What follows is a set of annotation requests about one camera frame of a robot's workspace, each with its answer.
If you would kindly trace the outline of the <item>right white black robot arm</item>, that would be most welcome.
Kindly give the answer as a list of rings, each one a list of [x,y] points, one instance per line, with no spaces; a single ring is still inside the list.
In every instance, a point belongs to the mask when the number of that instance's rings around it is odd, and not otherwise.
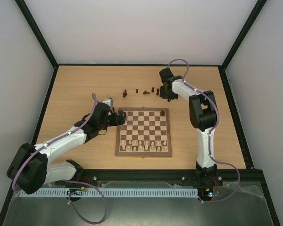
[[[198,133],[198,158],[195,177],[205,185],[217,175],[214,161],[214,133],[219,123],[219,113],[212,91],[202,91],[190,85],[182,76],[174,76],[170,68],[159,72],[162,86],[159,96],[171,101],[181,96],[189,103],[189,118]]]

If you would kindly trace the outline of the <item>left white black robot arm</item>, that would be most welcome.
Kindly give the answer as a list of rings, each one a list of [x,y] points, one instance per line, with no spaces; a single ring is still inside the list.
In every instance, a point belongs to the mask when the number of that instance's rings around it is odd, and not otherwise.
[[[51,182],[79,180],[82,167],[78,163],[73,160],[63,163],[53,161],[67,151],[89,142],[102,130],[123,125],[126,113],[122,110],[114,112],[112,105],[110,98],[95,103],[91,113],[63,134],[43,143],[21,145],[7,171],[8,178],[12,180],[12,189],[15,191],[20,188],[32,194]]]

